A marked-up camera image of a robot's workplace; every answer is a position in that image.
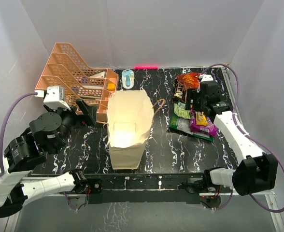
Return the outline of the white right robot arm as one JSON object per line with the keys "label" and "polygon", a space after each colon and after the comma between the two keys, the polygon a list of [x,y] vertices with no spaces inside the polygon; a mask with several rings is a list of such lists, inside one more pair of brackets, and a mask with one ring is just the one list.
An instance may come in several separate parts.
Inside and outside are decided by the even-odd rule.
{"label": "white right robot arm", "polygon": [[186,106],[210,118],[238,161],[235,170],[220,167],[205,170],[202,184],[207,191],[213,192],[222,185],[244,196],[274,188],[278,161],[246,137],[231,103],[221,98],[215,81],[204,81],[197,90],[188,89]]}

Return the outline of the light green snack pack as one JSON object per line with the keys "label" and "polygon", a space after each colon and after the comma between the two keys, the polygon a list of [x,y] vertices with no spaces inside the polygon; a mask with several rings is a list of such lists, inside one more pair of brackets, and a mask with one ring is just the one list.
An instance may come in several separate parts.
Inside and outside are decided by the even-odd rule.
{"label": "light green snack pack", "polygon": [[174,104],[174,113],[181,118],[190,119],[190,111],[185,109],[185,103],[177,102]]}

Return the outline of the brown Kettle chips bag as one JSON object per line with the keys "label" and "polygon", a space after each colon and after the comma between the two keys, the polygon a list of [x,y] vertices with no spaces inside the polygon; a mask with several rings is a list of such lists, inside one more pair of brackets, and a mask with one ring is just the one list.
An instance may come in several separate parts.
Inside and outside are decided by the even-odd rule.
{"label": "brown Kettle chips bag", "polygon": [[172,99],[175,101],[186,102],[186,91],[184,89],[184,85],[180,84],[177,80],[175,80]]}

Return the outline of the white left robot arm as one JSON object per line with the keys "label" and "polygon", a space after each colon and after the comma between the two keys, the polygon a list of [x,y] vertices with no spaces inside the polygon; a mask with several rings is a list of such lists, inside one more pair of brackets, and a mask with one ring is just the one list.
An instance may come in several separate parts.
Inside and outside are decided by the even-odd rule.
{"label": "white left robot arm", "polygon": [[81,169],[42,181],[24,182],[23,178],[46,162],[46,155],[56,155],[78,127],[95,125],[96,105],[76,100],[77,106],[53,110],[29,123],[29,127],[13,139],[0,156],[0,218],[19,212],[23,206],[56,193],[91,193],[91,186]]}

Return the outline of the beige paper bag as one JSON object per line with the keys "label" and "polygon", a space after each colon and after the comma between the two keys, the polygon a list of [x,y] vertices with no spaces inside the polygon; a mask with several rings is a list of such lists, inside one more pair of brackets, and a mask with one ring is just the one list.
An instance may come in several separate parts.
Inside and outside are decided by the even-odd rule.
{"label": "beige paper bag", "polygon": [[111,95],[107,105],[107,132],[113,170],[136,170],[151,133],[156,113],[165,99],[152,103],[146,91],[121,90]]}

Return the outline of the purple blackcurrant candy bag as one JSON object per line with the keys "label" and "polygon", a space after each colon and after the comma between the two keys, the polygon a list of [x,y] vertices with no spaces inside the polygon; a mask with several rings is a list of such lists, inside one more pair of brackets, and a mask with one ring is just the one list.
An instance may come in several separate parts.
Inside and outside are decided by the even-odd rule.
{"label": "purple blackcurrant candy bag", "polygon": [[208,125],[206,126],[200,126],[196,124],[196,112],[195,110],[191,109],[190,110],[190,129],[192,132],[198,132],[198,131],[203,131],[211,135],[212,137],[215,137],[217,134],[217,127],[211,122],[211,120],[206,116],[208,120]]}

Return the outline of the yellow M&M's candy pack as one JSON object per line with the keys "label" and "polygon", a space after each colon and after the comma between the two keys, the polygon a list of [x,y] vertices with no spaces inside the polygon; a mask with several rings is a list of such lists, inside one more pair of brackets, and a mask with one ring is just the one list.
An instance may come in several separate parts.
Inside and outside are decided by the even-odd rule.
{"label": "yellow M&M's candy pack", "polygon": [[200,126],[208,125],[208,120],[203,112],[196,112],[196,124]]}

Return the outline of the red Doritos chips bag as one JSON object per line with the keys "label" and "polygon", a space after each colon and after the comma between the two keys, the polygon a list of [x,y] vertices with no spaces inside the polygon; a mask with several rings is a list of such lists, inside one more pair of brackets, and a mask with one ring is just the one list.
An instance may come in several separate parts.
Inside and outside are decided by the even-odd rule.
{"label": "red Doritos chips bag", "polygon": [[199,74],[196,72],[180,74],[176,79],[183,86],[184,91],[198,89],[199,87]]}

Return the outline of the green snack bag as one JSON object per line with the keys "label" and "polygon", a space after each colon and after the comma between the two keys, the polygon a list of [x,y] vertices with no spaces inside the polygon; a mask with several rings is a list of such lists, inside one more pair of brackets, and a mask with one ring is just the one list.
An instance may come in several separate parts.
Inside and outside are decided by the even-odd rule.
{"label": "green snack bag", "polygon": [[205,139],[210,142],[214,142],[214,138],[206,132],[203,132],[203,131],[192,132],[190,129],[189,123],[190,123],[189,119],[178,117],[176,114],[173,114],[170,119],[169,128],[183,132],[193,137],[197,137],[200,139]]}

